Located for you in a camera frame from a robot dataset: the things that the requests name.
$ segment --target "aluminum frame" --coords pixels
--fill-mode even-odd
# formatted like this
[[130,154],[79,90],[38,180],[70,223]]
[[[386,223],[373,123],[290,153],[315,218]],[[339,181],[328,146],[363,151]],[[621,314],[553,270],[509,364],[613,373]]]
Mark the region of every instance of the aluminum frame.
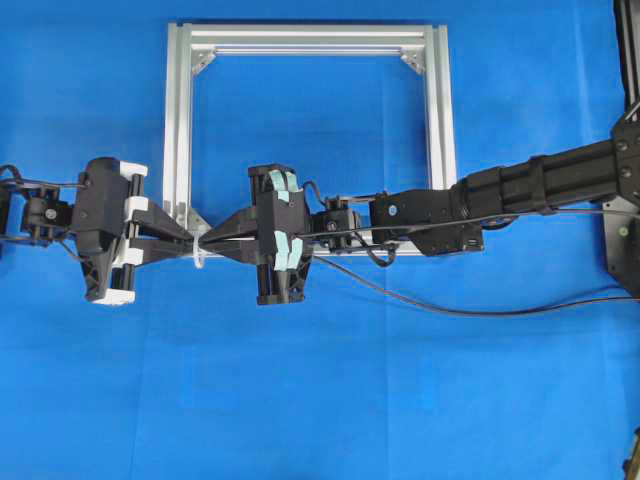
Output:
[[[398,56],[424,77],[427,186],[456,182],[446,26],[169,24],[163,208],[201,235],[211,227],[191,205],[193,78],[218,55]],[[420,255],[407,242],[400,255]]]

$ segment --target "light blue tape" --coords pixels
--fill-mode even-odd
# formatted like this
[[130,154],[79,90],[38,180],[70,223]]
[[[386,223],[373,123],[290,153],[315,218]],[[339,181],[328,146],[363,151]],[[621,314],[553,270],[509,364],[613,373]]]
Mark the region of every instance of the light blue tape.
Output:
[[278,192],[278,200],[282,200],[283,202],[289,202],[289,192],[287,191],[287,187],[284,184],[284,177],[282,176],[282,172],[280,170],[271,170],[269,172],[269,176],[271,177],[271,181],[273,182],[273,189]]
[[276,190],[277,192],[287,190],[284,186],[284,177],[282,176],[282,172],[280,170],[271,170],[269,172],[269,176],[271,177],[271,181],[273,182],[274,190]]
[[287,269],[287,263],[289,262],[289,240],[287,239],[287,234],[280,230],[275,230],[273,233],[276,236],[276,247],[278,249],[273,269],[279,272],[284,272]]
[[284,172],[284,174],[287,176],[287,186],[289,187],[289,191],[291,193],[299,192],[300,188],[298,187],[298,177],[291,172]]
[[294,238],[291,242],[291,253],[289,254],[289,262],[287,268],[298,268],[300,259],[302,258],[302,239]]

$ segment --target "blue backdrop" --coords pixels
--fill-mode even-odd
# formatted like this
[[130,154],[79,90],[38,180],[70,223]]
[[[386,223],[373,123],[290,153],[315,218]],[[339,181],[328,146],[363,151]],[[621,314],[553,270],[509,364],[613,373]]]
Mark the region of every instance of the blue backdrop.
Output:
[[[161,196],[170,21],[449,25],[459,174],[604,139],[623,108],[609,0],[3,2],[0,158],[68,181],[99,155]],[[326,194],[424,185],[419,77],[397,59],[220,58],[197,78],[194,204],[248,202],[280,162]],[[520,308],[611,285],[601,224],[527,218],[482,254],[401,259],[387,287]],[[86,304],[59,247],[0,261],[0,478],[620,478],[640,425],[635,305],[526,319],[418,312],[322,265],[300,305],[253,268],[146,267]]]

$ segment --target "black cable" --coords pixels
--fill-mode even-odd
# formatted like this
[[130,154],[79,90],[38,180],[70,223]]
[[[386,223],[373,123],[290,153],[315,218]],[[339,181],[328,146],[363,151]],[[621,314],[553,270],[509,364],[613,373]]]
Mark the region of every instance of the black cable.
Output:
[[388,258],[388,260],[383,260],[382,258],[378,257],[374,253],[373,248],[365,241],[364,238],[362,238],[362,235],[360,235],[358,232],[355,232],[353,235],[356,237],[358,242],[360,242],[360,245],[362,245],[362,247],[365,249],[365,251],[367,252],[367,255],[369,256],[369,258],[371,260],[373,260],[373,263],[375,263],[379,267],[387,268],[387,267],[391,266],[391,264],[393,264],[393,262],[395,262],[395,260],[396,260],[396,248],[397,248],[395,245],[393,245],[393,246],[391,246],[391,245],[385,246],[385,248],[387,250],[387,254],[389,255],[389,258]]
[[318,200],[318,203],[320,203],[320,205],[322,205],[324,208],[327,208],[327,204],[324,202],[324,200],[322,200],[322,196],[320,195],[320,190],[318,189],[318,185],[316,185],[316,182],[314,182],[313,180],[304,182],[302,184],[302,189],[306,191],[307,187],[311,187],[313,193],[316,196],[316,200]]
[[59,238],[56,240],[56,242],[58,242],[60,245],[62,245],[62,248],[65,249],[65,251],[69,254],[69,256],[71,258],[73,258],[75,261],[80,262],[80,263],[85,263],[86,260],[84,258],[82,258],[81,256],[77,255],[76,253],[74,253],[73,250],[71,250],[71,247],[69,247],[69,245],[67,245],[64,241],[64,238]]
[[335,268],[336,270],[348,275],[353,278],[358,283],[365,285],[378,293],[382,293],[383,295],[390,296],[395,298],[396,300],[400,300],[401,302],[408,303],[409,305],[413,305],[421,310],[426,310],[428,312],[440,313],[445,315],[455,315],[458,317],[522,317],[526,315],[535,315],[538,313],[548,313],[557,310],[563,310],[566,308],[579,307],[583,305],[593,305],[597,303],[606,303],[606,302],[638,302],[640,301],[640,297],[604,297],[604,298],[590,298],[587,300],[578,300],[575,302],[568,303],[559,303],[555,305],[545,305],[542,307],[534,307],[534,308],[526,308],[522,310],[504,310],[504,311],[475,311],[475,310],[458,310],[455,308],[446,308],[440,307],[438,305],[431,305],[428,303],[420,302],[418,300],[414,300],[412,298],[406,297],[399,293],[393,292],[391,290],[387,290],[386,288],[382,288],[379,285],[367,280],[366,278],[361,277],[357,273],[352,272],[346,267],[342,265],[332,262],[331,260],[327,260],[326,258],[320,257],[318,255],[313,256],[316,260],[325,265],[328,265],[331,268]]
[[[553,210],[553,213],[564,214],[581,214],[581,215],[614,215],[621,217],[635,218],[640,220],[640,214],[624,212],[621,210],[593,210],[590,208],[557,208]],[[335,232],[322,232],[322,233],[303,233],[297,235],[297,238],[316,238],[316,237],[333,237],[343,236],[356,232],[372,232],[377,230],[408,230],[406,233],[421,232],[423,230],[431,230],[432,228],[440,227],[452,227],[455,225],[466,225],[468,223],[482,223],[491,220],[518,218],[522,216],[540,215],[538,212],[522,212],[522,213],[500,213],[495,215],[485,215],[484,217],[466,218],[463,220],[451,220],[448,222],[439,223],[414,223],[410,225],[378,225],[373,227],[359,227],[351,228],[349,230],[337,230]]]
[[501,223],[489,222],[488,225],[483,225],[482,229],[483,230],[491,230],[491,231],[502,230],[503,228],[507,228],[509,225],[511,225],[517,219],[518,219],[518,217],[514,217],[514,218],[507,219],[505,222],[501,222]]
[[44,182],[42,180],[29,180],[27,178],[5,178],[3,180],[0,180],[0,185],[4,184],[15,184],[16,186],[19,186],[21,188],[86,188],[86,185],[82,183],[55,183]]

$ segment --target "blue fabric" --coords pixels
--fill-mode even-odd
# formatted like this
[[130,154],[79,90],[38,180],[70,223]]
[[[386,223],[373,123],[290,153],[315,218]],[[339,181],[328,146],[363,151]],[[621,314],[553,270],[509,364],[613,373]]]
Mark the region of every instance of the blue fabric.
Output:
[[[0,156],[68,181],[99,155],[161,196],[166,25],[449,25],[459,174],[607,137],[623,107],[608,0],[4,2]],[[419,77],[397,59],[217,59],[197,78],[194,204],[248,202],[248,165],[323,193],[421,187]],[[611,285],[600,220],[527,218],[482,254],[344,264],[466,308]],[[640,425],[639,309],[526,319],[415,311],[314,265],[300,305],[253,268],[146,267],[135,305],[84,303],[58,247],[0,261],[0,478],[620,478]]]

